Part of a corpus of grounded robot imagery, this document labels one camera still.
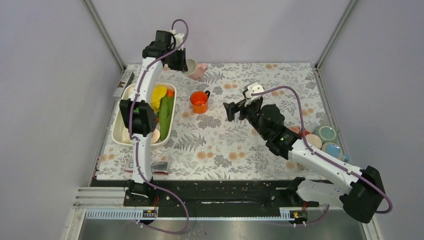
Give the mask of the light pink mug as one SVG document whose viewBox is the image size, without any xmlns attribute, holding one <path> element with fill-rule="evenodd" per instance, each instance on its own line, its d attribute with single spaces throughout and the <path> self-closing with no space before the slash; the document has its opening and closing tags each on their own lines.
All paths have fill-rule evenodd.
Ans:
<svg viewBox="0 0 424 240">
<path fill-rule="evenodd" d="M 192 79 L 192 80 L 201 80 L 206 71 L 209 69 L 206 63 L 198 63 L 196 60 L 192 58 L 188 58 L 186 60 L 187 71 L 183 72 L 183 74 Z"/>
</svg>

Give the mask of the orange mug black rim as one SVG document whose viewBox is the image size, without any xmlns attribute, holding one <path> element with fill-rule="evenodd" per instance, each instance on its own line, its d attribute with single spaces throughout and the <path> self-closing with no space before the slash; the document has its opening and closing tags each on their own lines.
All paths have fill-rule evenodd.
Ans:
<svg viewBox="0 0 424 240">
<path fill-rule="evenodd" d="M 191 94 L 190 102 L 192 110 L 195 114 L 204 114 L 208 110 L 208 100 L 210 97 L 210 91 L 196 91 Z"/>
</svg>

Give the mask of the salmon pink floral mug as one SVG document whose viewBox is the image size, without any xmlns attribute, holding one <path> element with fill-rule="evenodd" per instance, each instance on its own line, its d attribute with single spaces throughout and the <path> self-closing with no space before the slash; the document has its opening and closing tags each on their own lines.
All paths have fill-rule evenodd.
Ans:
<svg viewBox="0 0 424 240">
<path fill-rule="evenodd" d="M 289 127 L 289 129 L 290 129 L 293 133 L 295 133 L 295 134 L 299 134 L 299 133 L 300 133 L 300 128 L 299 128 L 299 127 L 297 127 L 297 126 L 291 126 L 291 127 Z"/>
</svg>

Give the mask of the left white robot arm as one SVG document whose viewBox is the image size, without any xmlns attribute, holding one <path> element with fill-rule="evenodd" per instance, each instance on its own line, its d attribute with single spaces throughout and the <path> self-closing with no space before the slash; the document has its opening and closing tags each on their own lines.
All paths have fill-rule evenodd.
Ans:
<svg viewBox="0 0 424 240">
<path fill-rule="evenodd" d="M 133 143 L 133 174 L 125 192 L 124 205 L 148 206 L 155 200 L 151 183 L 151 138 L 158 124 L 151 97 L 164 65 L 186 72 L 187 33 L 157 30 L 155 39 L 142 51 L 141 71 L 135 89 L 128 99 L 121 100 L 119 110 Z"/>
</svg>

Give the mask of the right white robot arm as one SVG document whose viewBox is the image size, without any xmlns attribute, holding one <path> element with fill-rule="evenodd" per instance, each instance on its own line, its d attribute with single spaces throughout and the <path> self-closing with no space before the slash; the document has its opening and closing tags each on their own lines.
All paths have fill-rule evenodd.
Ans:
<svg viewBox="0 0 424 240">
<path fill-rule="evenodd" d="M 385 189 L 380 172 L 343 162 L 314 147 L 284 125 L 285 117 L 275 104 L 263 105 L 263 98 L 250 104 L 223 103 L 228 121 L 247 120 L 276 156 L 301 164 L 324 177 L 328 182 L 314 182 L 297 177 L 287 191 L 287 201 L 299 206 L 304 201 L 342 208 L 354 220 L 368 224 L 378 213 Z"/>
</svg>

